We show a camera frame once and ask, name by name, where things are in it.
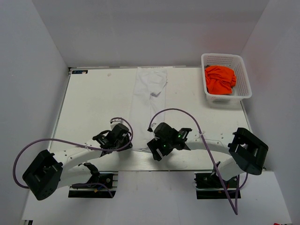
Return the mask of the white t shirt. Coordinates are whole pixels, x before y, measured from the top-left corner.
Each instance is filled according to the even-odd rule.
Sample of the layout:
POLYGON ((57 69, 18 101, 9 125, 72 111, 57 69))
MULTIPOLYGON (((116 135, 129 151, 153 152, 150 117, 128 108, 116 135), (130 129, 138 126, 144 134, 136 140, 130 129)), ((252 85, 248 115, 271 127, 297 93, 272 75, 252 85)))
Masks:
POLYGON ((133 128, 133 150, 150 153, 147 143, 154 137, 148 132, 149 124, 158 125, 165 121, 159 111, 165 109, 167 70, 165 68, 142 68, 136 72, 135 86, 129 113, 129 123, 133 128))

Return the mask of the orange t shirt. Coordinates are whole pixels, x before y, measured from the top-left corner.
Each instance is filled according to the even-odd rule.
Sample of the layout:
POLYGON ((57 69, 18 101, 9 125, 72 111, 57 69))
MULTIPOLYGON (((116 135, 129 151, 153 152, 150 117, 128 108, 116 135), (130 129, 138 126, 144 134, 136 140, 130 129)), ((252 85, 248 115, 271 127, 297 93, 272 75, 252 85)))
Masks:
POLYGON ((236 86, 235 72, 224 66, 207 66, 204 69, 206 88, 212 95, 231 95, 236 86))

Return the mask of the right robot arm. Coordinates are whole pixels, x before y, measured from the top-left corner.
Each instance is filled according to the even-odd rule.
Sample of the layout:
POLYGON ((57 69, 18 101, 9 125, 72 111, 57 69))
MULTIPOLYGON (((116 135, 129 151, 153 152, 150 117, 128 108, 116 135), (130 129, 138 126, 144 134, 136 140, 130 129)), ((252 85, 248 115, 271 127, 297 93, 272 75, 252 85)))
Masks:
POLYGON ((269 147, 249 130, 239 127, 233 132, 233 140, 225 143, 224 137, 212 138, 200 134, 191 128, 176 130, 162 122, 154 130, 154 138, 147 146, 154 160, 160 161, 163 156, 176 150, 205 150, 221 152, 231 157, 217 163, 218 171, 212 174, 212 183, 217 187, 224 186, 231 178, 242 173, 260 175, 269 147))

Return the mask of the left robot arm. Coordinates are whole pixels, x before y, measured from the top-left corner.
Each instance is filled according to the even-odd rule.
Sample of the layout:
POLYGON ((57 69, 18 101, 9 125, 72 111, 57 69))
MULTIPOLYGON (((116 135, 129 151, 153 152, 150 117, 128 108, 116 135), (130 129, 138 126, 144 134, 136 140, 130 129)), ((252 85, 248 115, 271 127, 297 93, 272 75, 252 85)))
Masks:
POLYGON ((22 179, 38 201, 48 198, 56 189, 67 186, 106 190, 112 198, 110 189, 113 187, 113 174, 100 172, 90 160, 132 148, 132 137, 131 126, 117 123, 111 130, 102 131, 71 149, 55 153, 43 150, 26 169, 22 179))

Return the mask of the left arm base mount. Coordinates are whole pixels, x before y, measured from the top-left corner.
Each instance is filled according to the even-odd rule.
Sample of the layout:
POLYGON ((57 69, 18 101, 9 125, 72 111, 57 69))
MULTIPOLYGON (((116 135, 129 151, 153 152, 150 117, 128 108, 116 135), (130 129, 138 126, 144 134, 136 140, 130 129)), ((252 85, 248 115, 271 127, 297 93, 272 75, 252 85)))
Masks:
POLYGON ((87 184, 69 188, 68 198, 111 199, 115 196, 118 186, 118 172, 100 172, 93 176, 87 184))

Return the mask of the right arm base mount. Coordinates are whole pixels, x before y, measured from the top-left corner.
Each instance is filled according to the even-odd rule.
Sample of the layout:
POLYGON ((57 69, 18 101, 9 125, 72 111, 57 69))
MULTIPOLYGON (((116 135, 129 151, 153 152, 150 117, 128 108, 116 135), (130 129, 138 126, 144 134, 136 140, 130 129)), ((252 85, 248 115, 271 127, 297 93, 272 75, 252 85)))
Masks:
MULTIPOLYGON (((210 176, 210 173, 195 174, 195 188, 197 200, 216 200, 227 199, 225 191, 216 175, 210 176)), ((229 193, 229 197, 233 200, 236 197, 236 189, 238 187, 237 176, 225 181, 225 187, 229 193)))

